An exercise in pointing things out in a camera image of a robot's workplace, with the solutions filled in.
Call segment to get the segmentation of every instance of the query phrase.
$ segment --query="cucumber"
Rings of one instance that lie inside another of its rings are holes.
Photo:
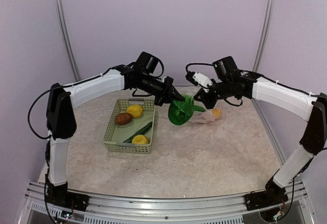
[[[134,135],[132,135],[127,140],[123,141],[123,143],[132,143],[132,139],[137,135],[144,135],[147,133],[152,127],[152,122],[148,123],[146,126],[144,126],[142,129],[138,130]]]

